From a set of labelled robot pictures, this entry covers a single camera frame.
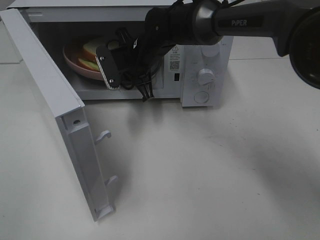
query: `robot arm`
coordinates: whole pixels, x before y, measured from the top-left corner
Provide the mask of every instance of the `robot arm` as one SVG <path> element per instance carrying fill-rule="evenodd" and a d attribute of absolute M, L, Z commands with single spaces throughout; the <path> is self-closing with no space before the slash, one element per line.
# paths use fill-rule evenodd
<path fill-rule="evenodd" d="M 120 48 L 109 52 L 105 46 L 97 49 L 100 69 L 108 73 L 107 86 L 117 88 L 129 82 L 145 101 L 153 97 L 152 67 L 174 45 L 214 45 L 223 36 L 254 36 L 273 38 L 278 55 L 290 54 L 296 73 L 320 89 L 319 0 L 235 5 L 242 1 L 193 0 L 184 4 L 178 0 L 169 8 L 151 9 L 145 17 L 145 32 L 139 37 L 132 38 L 122 29 L 118 31 Z M 109 56 L 108 63 L 99 56 Z"/>

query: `sticker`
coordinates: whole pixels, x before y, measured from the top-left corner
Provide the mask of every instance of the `sticker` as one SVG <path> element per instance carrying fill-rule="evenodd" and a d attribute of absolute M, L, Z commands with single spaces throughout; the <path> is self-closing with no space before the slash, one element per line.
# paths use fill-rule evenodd
<path fill-rule="evenodd" d="M 181 46 L 174 46 L 170 51 L 169 51 L 169 71 L 178 73 L 181 68 L 181 51 L 180 49 Z"/>
<path fill-rule="evenodd" d="M 134 41 L 134 43 L 133 43 L 133 49 L 135 49 L 135 48 L 137 47 L 137 45 L 138 45 L 138 39 L 139 39 L 139 38 L 137 38 L 137 39 Z"/>

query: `qr code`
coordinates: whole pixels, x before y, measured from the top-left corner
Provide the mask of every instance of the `qr code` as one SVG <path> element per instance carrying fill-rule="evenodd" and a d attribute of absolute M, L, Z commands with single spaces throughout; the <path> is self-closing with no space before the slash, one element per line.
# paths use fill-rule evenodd
<path fill-rule="evenodd" d="M 179 61 L 171 61 L 170 62 L 170 70 L 179 70 L 180 62 Z"/>

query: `microwave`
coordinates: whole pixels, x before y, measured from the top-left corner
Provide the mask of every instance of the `microwave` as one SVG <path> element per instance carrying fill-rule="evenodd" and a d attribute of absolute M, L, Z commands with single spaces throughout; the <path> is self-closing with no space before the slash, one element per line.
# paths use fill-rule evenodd
<path fill-rule="evenodd" d="M 110 194 L 118 177 L 102 175 L 96 145 L 110 138 L 111 131 L 104 129 L 93 137 L 83 100 L 129 101 L 141 99 L 141 94 L 134 88 L 110 90 L 103 81 L 74 72 L 64 59 L 64 46 L 88 35 L 114 39 L 117 28 L 137 36 L 150 9 L 172 3 L 16 0 L 0 11 L 0 24 L 32 76 L 29 85 L 43 115 L 59 129 L 94 221 L 114 211 Z M 182 107 L 219 106 L 232 43 L 233 37 L 225 36 L 211 46 L 174 46 L 152 77 L 154 97 L 180 99 Z"/>

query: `white floor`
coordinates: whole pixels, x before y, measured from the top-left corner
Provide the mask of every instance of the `white floor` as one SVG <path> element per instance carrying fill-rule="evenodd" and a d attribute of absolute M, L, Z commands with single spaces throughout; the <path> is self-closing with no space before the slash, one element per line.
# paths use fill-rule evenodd
<path fill-rule="evenodd" d="M 117 211 L 99 222 L 3 45 L 0 240 L 320 239 L 320 92 L 271 39 L 235 39 L 219 109 L 86 102 L 94 135 L 112 132 L 102 170 L 120 178 Z"/>

